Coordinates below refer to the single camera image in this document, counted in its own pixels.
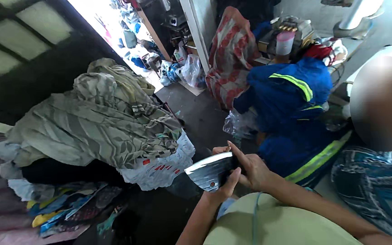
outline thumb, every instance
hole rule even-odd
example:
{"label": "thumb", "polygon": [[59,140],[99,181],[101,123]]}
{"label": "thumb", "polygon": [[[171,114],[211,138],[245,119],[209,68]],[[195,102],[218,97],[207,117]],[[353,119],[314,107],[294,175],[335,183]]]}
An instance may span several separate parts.
{"label": "thumb", "polygon": [[234,170],[234,172],[232,172],[232,174],[229,176],[228,180],[226,181],[225,185],[222,186],[222,188],[233,191],[238,183],[238,180],[240,179],[240,175],[241,175],[241,168],[238,167],[237,169]]}

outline pink container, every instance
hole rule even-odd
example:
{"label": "pink container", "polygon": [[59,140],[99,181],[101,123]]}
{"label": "pink container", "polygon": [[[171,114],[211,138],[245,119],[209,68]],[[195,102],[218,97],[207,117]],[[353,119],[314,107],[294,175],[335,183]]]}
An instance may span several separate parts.
{"label": "pink container", "polygon": [[276,37],[276,54],[287,55],[291,53],[295,32],[283,31]]}

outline cable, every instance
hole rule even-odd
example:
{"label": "cable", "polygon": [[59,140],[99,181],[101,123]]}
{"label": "cable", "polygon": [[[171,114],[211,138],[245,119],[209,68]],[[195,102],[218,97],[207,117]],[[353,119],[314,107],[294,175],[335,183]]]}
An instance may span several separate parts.
{"label": "cable", "polygon": [[257,209],[258,209],[258,201],[260,199],[262,192],[258,193],[257,201],[255,202],[255,207],[253,208],[253,217],[252,217],[252,245],[257,244]]}
{"label": "cable", "polygon": [[330,67],[335,69],[334,72],[337,72],[337,74],[338,74],[338,79],[335,82],[332,83],[332,86],[336,86],[338,84],[338,82],[340,82],[341,77],[344,75],[344,72],[346,71],[346,67],[344,66],[344,62],[341,63],[340,66],[337,67],[337,68],[334,67],[334,66],[330,66]]}

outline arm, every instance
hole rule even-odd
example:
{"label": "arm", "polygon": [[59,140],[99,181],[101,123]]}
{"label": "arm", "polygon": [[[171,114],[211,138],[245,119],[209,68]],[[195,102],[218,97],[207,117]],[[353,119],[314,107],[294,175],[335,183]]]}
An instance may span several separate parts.
{"label": "arm", "polygon": [[337,204],[286,181],[281,176],[271,172],[259,156],[255,154],[244,155],[234,144],[228,143],[247,172],[247,176],[240,176],[239,181],[242,184],[254,190],[268,193],[291,207],[302,208],[319,214],[345,229],[365,245],[392,245],[392,237],[380,231],[376,226],[351,214]]}
{"label": "arm", "polygon": [[[227,151],[228,148],[229,147],[225,147],[224,150],[216,152],[216,150],[219,150],[217,147],[217,149],[213,149],[213,153],[221,153]],[[201,245],[204,243],[205,238],[208,235],[208,231],[213,224],[217,208],[222,202],[232,195],[240,175],[241,169],[237,168],[229,176],[225,185],[223,185],[215,193],[205,191],[202,194],[202,197],[196,205],[196,208],[193,210],[193,213],[190,216],[184,231],[182,231],[176,245]]]}
{"label": "arm", "polygon": [[176,245],[201,245],[205,241],[216,210],[221,204],[221,202],[212,200],[207,194],[209,192],[202,194]]}

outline white wall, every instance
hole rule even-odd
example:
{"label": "white wall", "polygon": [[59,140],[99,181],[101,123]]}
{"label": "white wall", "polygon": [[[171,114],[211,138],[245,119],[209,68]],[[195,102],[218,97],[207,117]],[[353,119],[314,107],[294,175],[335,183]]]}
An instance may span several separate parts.
{"label": "white wall", "polygon": [[216,0],[180,0],[182,9],[199,53],[203,69],[208,73],[211,42],[216,34]]}

